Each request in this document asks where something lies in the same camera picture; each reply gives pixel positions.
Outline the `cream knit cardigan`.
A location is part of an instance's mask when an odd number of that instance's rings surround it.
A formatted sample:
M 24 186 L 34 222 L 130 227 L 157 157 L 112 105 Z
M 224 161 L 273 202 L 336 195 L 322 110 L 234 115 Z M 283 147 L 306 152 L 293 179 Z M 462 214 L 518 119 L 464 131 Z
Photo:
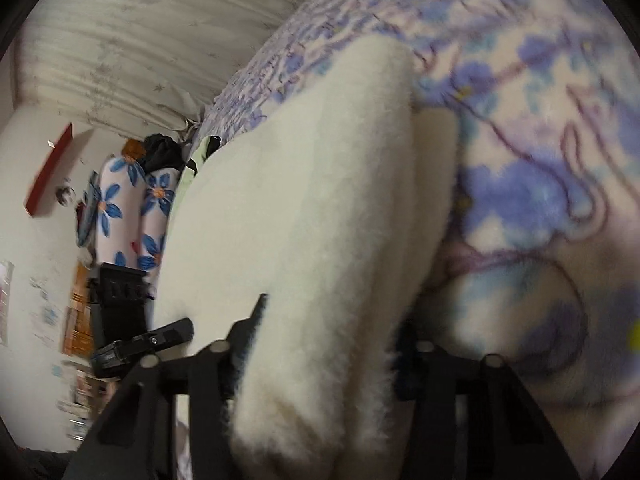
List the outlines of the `cream knit cardigan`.
M 209 157 L 170 219 L 154 318 L 190 351 L 265 310 L 220 413 L 250 479 L 395 479 L 411 408 L 395 340 L 454 195 L 458 126 L 412 107 L 399 41 L 360 38 Z

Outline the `black clothing pile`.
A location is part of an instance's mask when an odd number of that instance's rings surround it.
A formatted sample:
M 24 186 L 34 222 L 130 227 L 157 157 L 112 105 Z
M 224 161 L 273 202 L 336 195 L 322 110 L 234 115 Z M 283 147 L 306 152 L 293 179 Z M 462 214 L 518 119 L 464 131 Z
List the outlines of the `black clothing pile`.
M 140 158 L 139 164 L 146 174 L 168 168 L 181 171 L 186 164 L 181 145 L 171 136 L 151 134 L 144 139 L 143 147 L 144 155 Z

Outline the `upper floral rolled pillow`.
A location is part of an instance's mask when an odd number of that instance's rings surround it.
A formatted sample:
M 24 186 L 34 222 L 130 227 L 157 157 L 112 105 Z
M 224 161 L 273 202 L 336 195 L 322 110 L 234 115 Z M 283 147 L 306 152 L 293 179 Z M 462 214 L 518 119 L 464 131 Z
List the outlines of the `upper floral rolled pillow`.
M 112 156 L 100 171 L 90 174 L 76 230 L 76 245 L 85 253 L 86 266 L 138 266 L 145 189 L 144 172 L 129 156 Z

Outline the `floral rolled pillow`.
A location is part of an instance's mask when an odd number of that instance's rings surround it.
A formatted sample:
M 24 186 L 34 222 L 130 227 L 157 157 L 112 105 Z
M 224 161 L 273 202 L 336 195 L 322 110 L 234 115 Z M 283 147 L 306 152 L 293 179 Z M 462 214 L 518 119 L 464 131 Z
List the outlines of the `floral rolled pillow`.
M 76 230 L 76 245 L 85 253 L 86 266 L 138 266 L 145 189 L 144 172 L 129 156 L 112 156 L 100 171 L 90 174 Z
M 179 177 L 177 169 L 164 168 L 151 172 L 146 178 L 140 217 L 138 268 L 145 273 L 145 281 L 150 285 L 155 283 L 160 272 L 168 220 Z

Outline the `lower floral rolled pillow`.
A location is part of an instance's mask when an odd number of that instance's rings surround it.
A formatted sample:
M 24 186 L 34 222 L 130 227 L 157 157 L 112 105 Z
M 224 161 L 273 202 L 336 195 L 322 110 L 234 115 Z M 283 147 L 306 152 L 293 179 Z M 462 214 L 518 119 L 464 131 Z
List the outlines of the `lower floral rolled pillow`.
M 160 272 L 168 220 L 179 177 L 177 169 L 164 168 L 151 172 L 146 178 L 140 217 L 138 268 L 145 273 L 145 281 L 150 285 L 155 283 Z

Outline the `light green folded garment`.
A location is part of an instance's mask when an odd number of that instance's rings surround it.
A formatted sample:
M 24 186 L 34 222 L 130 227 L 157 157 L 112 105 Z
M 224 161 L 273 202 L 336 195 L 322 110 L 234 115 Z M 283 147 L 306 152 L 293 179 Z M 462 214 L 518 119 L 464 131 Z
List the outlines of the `light green folded garment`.
M 222 142 L 219 136 L 206 136 L 190 155 L 175 189 L 175 197 L 171 206 L 171 212 L 173 214 L 179 209 L 186 195 L 186 191 L 190 188 L 190 185 L 204 166 L 206 160 L 218 151 L 222 144 L 224 144 L 224 142 Z

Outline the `white patterned curtain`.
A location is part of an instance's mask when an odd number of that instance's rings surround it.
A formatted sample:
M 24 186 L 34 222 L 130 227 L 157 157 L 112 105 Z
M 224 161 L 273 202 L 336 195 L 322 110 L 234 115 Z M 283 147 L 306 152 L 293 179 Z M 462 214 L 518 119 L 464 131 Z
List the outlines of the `white patterned curtain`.
M 40 0 L 14 44 L 17 99 L 140 138 L 213 101 L 304 0 Z

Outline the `blue purple floral bed blanket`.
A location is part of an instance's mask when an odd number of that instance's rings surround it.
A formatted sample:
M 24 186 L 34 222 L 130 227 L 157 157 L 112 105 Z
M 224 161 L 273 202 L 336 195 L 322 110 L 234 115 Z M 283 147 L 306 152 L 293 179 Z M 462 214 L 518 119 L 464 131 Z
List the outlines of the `blue purple floral bed blanket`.
M 602 0 L 307 0 L 206 110 L 230 141 L 381 34 L 460 124 L 457 196 L 421 304 L 466 358 L 509 359 L 578 474 L 639 421 L 639 57 Z

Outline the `red wall shelf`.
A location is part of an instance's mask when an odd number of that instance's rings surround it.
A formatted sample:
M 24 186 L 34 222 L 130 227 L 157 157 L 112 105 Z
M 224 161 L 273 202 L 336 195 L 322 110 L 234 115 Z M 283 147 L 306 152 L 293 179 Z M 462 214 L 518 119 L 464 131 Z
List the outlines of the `red wall shelf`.
M 62 134 L 50 145 L 49 154 L 32 180 L 32 185 L 24 200 L 24 208 L 29 217 L 35 217 L 44 191 L 51 180 L 58 163 L 73 141 L 74 127 L 70 122 Z

